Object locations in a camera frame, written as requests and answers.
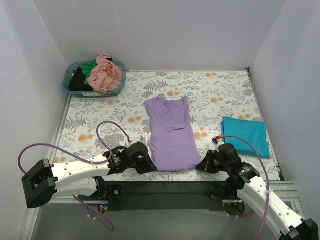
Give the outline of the purple t shirt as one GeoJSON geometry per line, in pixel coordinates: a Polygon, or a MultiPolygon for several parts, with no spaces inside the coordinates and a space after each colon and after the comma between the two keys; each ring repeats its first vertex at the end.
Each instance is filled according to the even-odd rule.
{"type": "Polygon", "coordinates": [[[192,170],[200,163],[191,127],[188,98],[165,100],[160,97],[144,102],[150,117],[150,149],[159,172],[192,170]]]}

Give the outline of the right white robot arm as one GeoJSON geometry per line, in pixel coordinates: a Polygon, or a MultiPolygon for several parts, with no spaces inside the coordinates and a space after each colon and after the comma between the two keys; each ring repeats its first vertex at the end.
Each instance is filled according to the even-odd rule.
{"type": "Polygon", "coordinates": [[[223,200],[242,200],[262,219],[279,240],[317,240],[318,225],[304,219],[289,208],[249,163],[243,162],[232,144],[218,143],[208,150],[196,169],[208,174],[225,172],[223,187],[213,187],[209,193],[223,200]]]}

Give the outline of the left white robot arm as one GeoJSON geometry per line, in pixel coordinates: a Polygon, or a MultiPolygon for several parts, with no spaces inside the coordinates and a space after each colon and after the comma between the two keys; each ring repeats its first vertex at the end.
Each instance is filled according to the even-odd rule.
{"type": "Polygon", "coordinates": [[[104,177],[122,174],[127,169],[140,175],[158,170],[142,142],[70,163],[40,160],[21,179],[26,206],[35,209],[52,199],[71,196],[85,201],[119,201],[122,187],[106,183],[104,177]]]}

